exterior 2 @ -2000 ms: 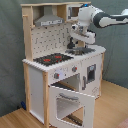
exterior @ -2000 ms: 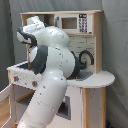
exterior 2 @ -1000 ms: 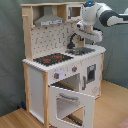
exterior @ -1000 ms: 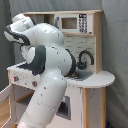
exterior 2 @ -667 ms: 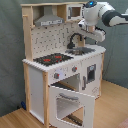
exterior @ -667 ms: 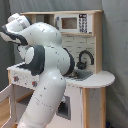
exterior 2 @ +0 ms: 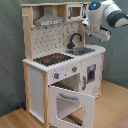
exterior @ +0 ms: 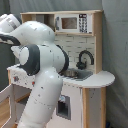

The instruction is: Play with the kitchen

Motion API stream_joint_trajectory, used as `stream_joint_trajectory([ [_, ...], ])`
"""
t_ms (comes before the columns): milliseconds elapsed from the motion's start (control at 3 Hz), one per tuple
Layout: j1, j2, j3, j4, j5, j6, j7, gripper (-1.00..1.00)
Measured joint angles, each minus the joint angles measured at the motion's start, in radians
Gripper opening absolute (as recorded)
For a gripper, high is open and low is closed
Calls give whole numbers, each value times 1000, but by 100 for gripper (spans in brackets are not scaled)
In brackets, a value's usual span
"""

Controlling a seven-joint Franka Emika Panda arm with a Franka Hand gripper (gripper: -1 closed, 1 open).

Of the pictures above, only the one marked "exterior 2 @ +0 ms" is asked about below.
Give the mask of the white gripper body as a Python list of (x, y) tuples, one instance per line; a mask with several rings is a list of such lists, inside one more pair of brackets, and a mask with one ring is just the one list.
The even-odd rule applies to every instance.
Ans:
[(82, 22), (82, 30), (87, 32), (88, 35), (99, 38), (101, 41), (108, 41), (111, 37), (111, 33), (108, 30), (100, 27), (93, 28), (87, 21)]

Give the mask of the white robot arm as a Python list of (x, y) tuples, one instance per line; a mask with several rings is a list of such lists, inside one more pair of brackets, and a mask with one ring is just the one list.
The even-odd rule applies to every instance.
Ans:
[(128, 25), (128, 15), (113, 0), (104, 0), (103, 2), (94, 1), (87, 6), (86, 18), (82, 22), (82, 29), (101, 41), (108, 41), (111, 37), (111, 32), (102, 27), (103, 20), (106, 20), (112, 28)]

